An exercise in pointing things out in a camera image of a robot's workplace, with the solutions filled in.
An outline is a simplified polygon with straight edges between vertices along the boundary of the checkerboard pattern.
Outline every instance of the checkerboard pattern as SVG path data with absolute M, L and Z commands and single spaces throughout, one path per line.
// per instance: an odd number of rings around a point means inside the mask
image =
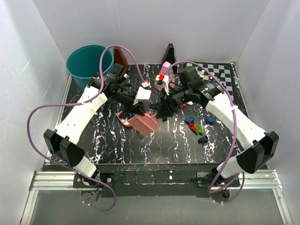
M 229 66 L 226 65 L 218 65 L 218 64 L 205 64 L 200 63 L 204 68 L 207 68 L 209 72 L 215 73 L 215 76 L 219 79 L 219 81 L 226 87 L 229 94 L 233 98 L 233 84 L 231 80 L 231 73 Z M 187 67 L 193 66 L 190 63 L 187 63 Z M 202 69 L 199 67 L 196 67 L 198 74 L 200 75 L 202 72 Z M 210 79 L 210 76 L 205 72 L 203 80 L 208 81 Z

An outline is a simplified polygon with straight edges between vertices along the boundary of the black table surface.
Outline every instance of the black table surface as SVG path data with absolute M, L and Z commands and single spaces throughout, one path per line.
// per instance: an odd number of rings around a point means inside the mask
M 237 78 L 234 76 L 232 67 L 229 64 L 224 65 L 231 71 L 233 101 L 246 114 Z M 139 68 L 143 77 L 151 83 L 152 94 L 149 103 L 159 101 L 160 92 L 154 88 L 154 80 L 161 65 L 139 65 Z M 135 66 L 130 67 L 129 82 L 135 87 L 141 85 Z M 77 102 L 82 93 L 76 82 L 72 80 L 66 102 Z M 148 107 L 148 103 L 145 107 L 149 109 L 151 115 L 156 113 L 156 110 Z M 206 124 L 205 118 L 213 115 L 200 105 L 187 105 L 167 121 L 158 119 L 157 131 L 147 137 L 121 124 L 115 113 L 122 109 L 123 106 L 114 100 L 106 103 L 84 129 L 77 145 L 84 149 L 91 162 L 95 164 L 219 163 L 228 154 L 232 133 L 218 119 L 213 126 Z M 70 107 L 64 109 L 62 119 L 70 110 Z M 184 119 L 190 116 L 195 118 L 195 123 L 203 127 L 209 139 L 206 145 L 202 146 L 197 142 L 202 136 L 193 133 L 184 122 Z M 233 155 L 240 151 L 241 147 L 237 143 Z

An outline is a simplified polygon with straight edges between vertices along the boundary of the teal bucket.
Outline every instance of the teal bucket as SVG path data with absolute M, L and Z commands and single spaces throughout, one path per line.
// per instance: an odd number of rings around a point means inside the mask
M 105 47 L 100 45 L 87 45 L 72 52 L 66 62 L 68 72 L 74 78 L 81 90 L 84 90 L 92 76 L 99 72 L 99 61 Z M 102 61 L 103 73 L 109 72 L 113 67 L 113 54 L 107 51 Z

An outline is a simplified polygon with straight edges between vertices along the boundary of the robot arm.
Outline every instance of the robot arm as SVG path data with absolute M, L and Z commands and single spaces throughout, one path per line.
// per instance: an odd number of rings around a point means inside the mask
M 128 111 L 139 115 L 145 114 L 143 104 L 136 102 L 136 91 L 130 92 L 126 89 L 126 85 L 122 85 L 128 78 L 127 73 L 128 70 L 125 67 L 114 64 L 112 70 L 104 76 L 104 89 L 97 98 L 86 104 L 75 106 L 53 131 L 48 129 L 44 133 L 47 147 L 53 155 L 89 177 L 96 176 L 96 167 L 85 157 L 84 150 L 76 144 L 97 110 L 109 97 L 112 97 L 128 106 Z M 84 102 L 95 96 L 99 92 L 100 86 L 100 76 L 99 73 L 96 73 L 84 89 L 78 102 Z
M 233 108 L 230 106 L 228 96 L 223 93 L 223 89 L 214 81 L 203 83 L 194 67 L 182 69 L 178 75 L 183 88 L 169 93 L 169 95 L 164 92 L 157 118 L 173 116 L 174 113 L 177 113 L 179 105 L 193 101 L 217 116 L 233 132 Z M 219 184 L 237 173 L 254 173 L 274 156 L 279 140 L 274 131 L 267 133 L 247 118 L 237 107 L 235 113 L 237 139 L 245 150 L 229 159 L 217 180 Z M 223 163 L 212 170 L 212 176 L 217 174 L 222 165 Z

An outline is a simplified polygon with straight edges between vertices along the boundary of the white enclosure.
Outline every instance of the white enclosure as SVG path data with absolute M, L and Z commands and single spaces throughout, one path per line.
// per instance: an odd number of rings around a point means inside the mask
M 0 224 L 20 222 L 33 172 L 41 158 L 29 144 L 26 121 L 37 106 L 61 102 L 65 61 L 29 0 L 0 0 Z M 33 141 L 46 153 L 43 133 L 54 128 L 58 108 L 32 119 Z
M 120 44 L 138 63 L 160 63 L 174 43 L 177 60 L 237 61 L 251 119 L 279 134 L 270 166 L 300 224 L 299 24 L 297 0 L 0 0 L 0 223 L 22 217 L 32 175 L 44 161 L 27 139 L 27 117 L 36 106 L 61 102 L 68 55 L 83 45 Z M 43 133 L 57 112 L 43 109 L 31 123 L 44 153 Z
M 237 70 L 251 119 L 279 135 L 269 165 L 277 170 L 294 224 L 300 224 L 300 2 L 271 0 Z
M 160 63 L 168 43 L 178 60 L 236 61 L 269 2 L 33 1 L 65 59 L 83 45 L 121 44 L 138 63 Z

